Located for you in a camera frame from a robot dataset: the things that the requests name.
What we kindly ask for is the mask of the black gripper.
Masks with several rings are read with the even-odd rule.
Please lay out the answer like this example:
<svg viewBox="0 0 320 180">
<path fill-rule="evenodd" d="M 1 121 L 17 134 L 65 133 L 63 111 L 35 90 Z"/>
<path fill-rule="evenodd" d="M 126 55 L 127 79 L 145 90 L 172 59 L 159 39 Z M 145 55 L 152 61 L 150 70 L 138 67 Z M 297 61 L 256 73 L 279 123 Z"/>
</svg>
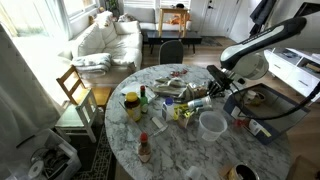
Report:
<svg viewBox="0 0 320 180">
<path fill-rule="evenodd" d="M 213 80 L 208 83 L 207 94 L 213 98 L 224 98 L 225 90 L 229 90 L 234 81 L 235 73 L 225 68 L 218 69 L 215 65 L 208 65 L 207 70 L 213 76 Z"/>
</svg>

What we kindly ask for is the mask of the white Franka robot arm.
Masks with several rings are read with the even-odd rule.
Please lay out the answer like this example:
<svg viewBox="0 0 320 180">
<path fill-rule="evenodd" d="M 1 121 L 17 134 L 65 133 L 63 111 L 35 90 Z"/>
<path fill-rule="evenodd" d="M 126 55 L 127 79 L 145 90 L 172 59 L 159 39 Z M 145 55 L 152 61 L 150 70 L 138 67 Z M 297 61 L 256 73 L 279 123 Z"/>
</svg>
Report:
<svg viewBox="0 0 320 180">
<path fill-rule="evenodd" d="M 266 58 L 260 55 L 265 49 L 292 48 L 317 53 L 320 49 L 319 4 L 313 9 L 304 9 L 308 5 L 309 2 L 304 2 L 297 16 L 224 49 L 220 56 L 221 68 L 207 66 L 213 76 L 207 94 L 216 95 L 229 89 L 233 75 L 249 80 L 262 78 L 269 68 Z"/>
</svg>

